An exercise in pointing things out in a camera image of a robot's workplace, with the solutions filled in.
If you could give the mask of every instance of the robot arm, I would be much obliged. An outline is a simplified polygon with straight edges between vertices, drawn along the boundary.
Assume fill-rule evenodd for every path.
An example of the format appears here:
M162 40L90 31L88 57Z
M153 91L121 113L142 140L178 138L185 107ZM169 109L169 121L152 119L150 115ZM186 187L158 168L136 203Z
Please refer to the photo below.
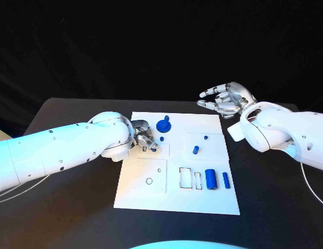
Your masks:
M120 161L134 145L156 149L149 123L120 113L0 142L0 191L94 160Z
M247 139L260 152L285 151L296 161L323 170L323 114L293 113L269 102L259 102L241 84L231 82L201 93L212 93L217 103L198 101L198 105L218 111L224 118L238 112L240 122L228 128L236 141Z

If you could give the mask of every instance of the robotic hand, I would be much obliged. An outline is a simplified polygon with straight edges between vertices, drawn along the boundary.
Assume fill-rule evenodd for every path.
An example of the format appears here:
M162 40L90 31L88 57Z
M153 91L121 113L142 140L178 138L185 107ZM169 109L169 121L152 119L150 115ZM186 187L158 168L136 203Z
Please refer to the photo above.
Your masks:
M199 100L198 105L227 119L241 114L240 122L228 128L234 140L246 138L260 152L282 150L296 161L323 170L323 114L295 113L277 104L259 102L237 82L208 89L199 96L215 93L217 103Z
M136 145L158 149L149 123L120 113L0 142L0 191L94 160L121 161Z

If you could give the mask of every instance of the black table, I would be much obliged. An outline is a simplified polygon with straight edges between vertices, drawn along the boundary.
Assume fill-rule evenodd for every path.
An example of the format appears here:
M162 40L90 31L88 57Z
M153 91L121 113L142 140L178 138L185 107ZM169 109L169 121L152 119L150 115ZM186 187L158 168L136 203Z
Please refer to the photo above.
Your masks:
M217 114L194 102L51 99L26 135L110 110L129 118L133 111ZM130 248L166 240L323 248L323 206L299 163L282 151L262 154L246 140L234 142L227 128L237 120L221 119L221 125L241 216L114 209L123 162L98 157L0 204L0 248ZM306 166L306 174L323 199L323 172Z

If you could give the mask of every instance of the white board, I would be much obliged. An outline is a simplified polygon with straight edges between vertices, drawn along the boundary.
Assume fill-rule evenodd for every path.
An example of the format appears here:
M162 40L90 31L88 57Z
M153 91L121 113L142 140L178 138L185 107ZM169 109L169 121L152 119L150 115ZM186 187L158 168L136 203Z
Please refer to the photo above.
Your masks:
M156 129L156 123L165 119L166 115L171 118L172 129L168 133L160 133ZM137 119L145 119L149 122L155 141L162 150L145 152L142 146L130 150L130 158L124 160L120 172L114 207L240 215L220 116L134 112L132 120ZM199 146L197 155L192 154L195 145ZM163 178L159 178L162 174L156 174L156 170L160 169L163 163L166 163L163 170L166 187L160 190ZM192 188L181 188L179 168L191 168ZM215 170L217 190L207 188L207 169ZM202 190L198 190L195 186L195 172L201 173ZM225 188L224 184L224 172L230 177L230 189ZM149 177L152 174L159 180L153 179L153 183L147 184L146 180L153 178Z

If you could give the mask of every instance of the small hole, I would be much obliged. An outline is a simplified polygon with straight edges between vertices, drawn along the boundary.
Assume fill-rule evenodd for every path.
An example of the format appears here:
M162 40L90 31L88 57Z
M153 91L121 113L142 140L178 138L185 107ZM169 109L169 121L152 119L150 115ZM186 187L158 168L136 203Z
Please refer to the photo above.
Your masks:
M153 179L147 178L146 183L147 183L147 185L150 185L153 183Z
M314 148L314 143L309 143L308 144L308 150L312 150L312 148Z

